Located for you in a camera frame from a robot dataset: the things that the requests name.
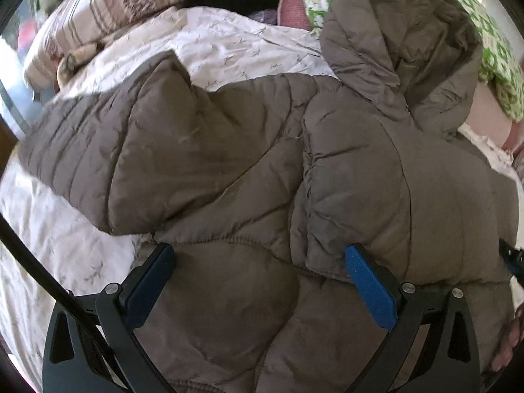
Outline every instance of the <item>pink fabric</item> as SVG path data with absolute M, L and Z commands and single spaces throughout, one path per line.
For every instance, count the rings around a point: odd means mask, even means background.
M 499 147 L 506 143 L 513 124 L 489 87 L 481 83 L 475 89 L 466 123 L 476 134 L 489 137 Z
M 311 31 L 311 23 L 302 0 L 280 0 L 277 25 Z

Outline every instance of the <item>jacket hood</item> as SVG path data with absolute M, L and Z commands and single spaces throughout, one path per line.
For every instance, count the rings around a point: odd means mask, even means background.
M 337 77 L 392 120 L 449 139 L 469 114 L 482 44 L 457 0 L 333 0 L 321 44 Z

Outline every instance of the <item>striped pillowcase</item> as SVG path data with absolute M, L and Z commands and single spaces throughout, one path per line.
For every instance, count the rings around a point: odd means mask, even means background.
M 25 59 L 25 83 L 35 91 L 54 84 L 69 51 L 110 35 L 184 0 L 65 0 L 38 32 Z

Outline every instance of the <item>blue gripper pad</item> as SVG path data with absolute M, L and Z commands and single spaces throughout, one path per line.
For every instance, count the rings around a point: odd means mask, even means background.
M 354 245 L 346 250 L 346 270 L 375 323 L 391 332 L 397 323 L 395 301 Z
M 129 329 L 145 324 L 176 265 L 175 251 L 170 245 L 163 244 L 143 266 L 134 269 L 140 278 L 125 301 L 125 323 Z

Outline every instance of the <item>metal screw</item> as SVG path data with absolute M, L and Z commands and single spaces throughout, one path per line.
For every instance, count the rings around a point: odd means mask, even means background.
M 402 290 L 407 294 L 413 294 L 416 291 L 415 285 L 410 282 L 405 282 L 402 284 Z
M 451 293 L 457 299 L 461 299 L 464 296 L 464 293 L 459 288 L 453 288 L 453 290 L 451 290 Z
M 119 290 L 119 287 L 120 286 L 117 283 L 110 283 L 108 286 L 106 286 L 105 292 L 106 294 L 114 294 Z

